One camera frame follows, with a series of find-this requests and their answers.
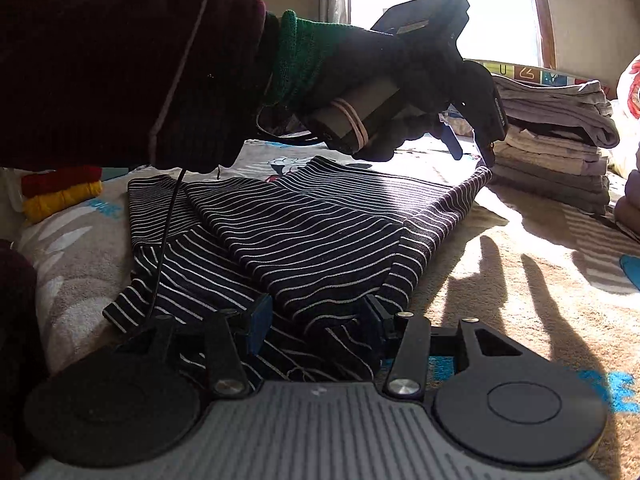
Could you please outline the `maroon sleeved left forearm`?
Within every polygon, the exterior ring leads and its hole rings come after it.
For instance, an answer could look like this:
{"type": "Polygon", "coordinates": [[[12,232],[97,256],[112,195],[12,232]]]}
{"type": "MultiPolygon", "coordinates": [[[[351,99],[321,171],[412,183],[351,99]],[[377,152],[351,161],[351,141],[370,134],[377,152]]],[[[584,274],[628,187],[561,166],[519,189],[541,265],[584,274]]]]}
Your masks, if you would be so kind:
{"type": "Polygon", "coordinates": [[[262,0],[1,0],[2,165],[229,167],[278,33],[262,0]]]}

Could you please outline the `left gloved hand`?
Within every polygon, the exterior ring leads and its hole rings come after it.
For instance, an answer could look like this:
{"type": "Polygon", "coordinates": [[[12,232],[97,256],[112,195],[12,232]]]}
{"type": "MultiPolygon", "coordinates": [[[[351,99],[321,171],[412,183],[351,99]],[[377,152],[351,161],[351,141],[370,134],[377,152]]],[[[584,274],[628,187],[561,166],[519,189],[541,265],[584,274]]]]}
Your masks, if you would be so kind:
{"type": "Polygon", "coordinates": [[[457,47],[468,21],[464,0],[394,6],[370,29],[268,15],[260,50],[271,66],[257,131],[364,160],[390,159],[429,134],[460,159],[460,142],[440,115],[462,100],[471,73],[457,47]]]}

